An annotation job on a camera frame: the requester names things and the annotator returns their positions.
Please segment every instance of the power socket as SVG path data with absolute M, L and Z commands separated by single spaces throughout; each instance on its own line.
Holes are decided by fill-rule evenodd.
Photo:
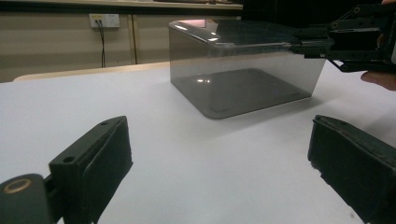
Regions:
M 97 28 L 96 21 L 100 21 L 103 27 L 117 28 L 120 27 L 119 14 L 90 14 L 90 22 L 92 28 Z

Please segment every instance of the electrical cable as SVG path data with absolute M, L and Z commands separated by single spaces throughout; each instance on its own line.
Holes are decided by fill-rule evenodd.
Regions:
M 99 33 L 102 39 L 102 67 L 106 67 L 106 53 L 105 53 L 105 32 L 103 30 L 102 21 L 95 21 L 99 28 Z

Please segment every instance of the hand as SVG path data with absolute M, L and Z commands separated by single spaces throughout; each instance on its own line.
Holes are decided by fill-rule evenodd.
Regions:
M 383 0 L 382 4 L 394 2 L 396 0 Z M 390 91 L 396 91 L 396 74 L 368 71 L 361 76 L 361 80 L 375 83 Z

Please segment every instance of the clear acrylic box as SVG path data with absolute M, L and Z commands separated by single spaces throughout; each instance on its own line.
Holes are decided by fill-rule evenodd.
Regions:
M 310 97 L 325 60 L 290 52 L 294 31 L 263 21 L 173 21 L 171 82 L 212 119 Z

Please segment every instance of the white table surface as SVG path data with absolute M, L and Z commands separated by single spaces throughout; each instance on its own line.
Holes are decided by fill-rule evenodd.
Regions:
M 0 84 L 0 181 L 48 175 L 90 128 L 125 115 L 134 166 L 100 223 L 361 223 L 306 158 L 316 114 L 396 146 L 396 92 L 360 75 L 326 63 L 312 98 L 223 120 L 201 115 L 168 67 Z

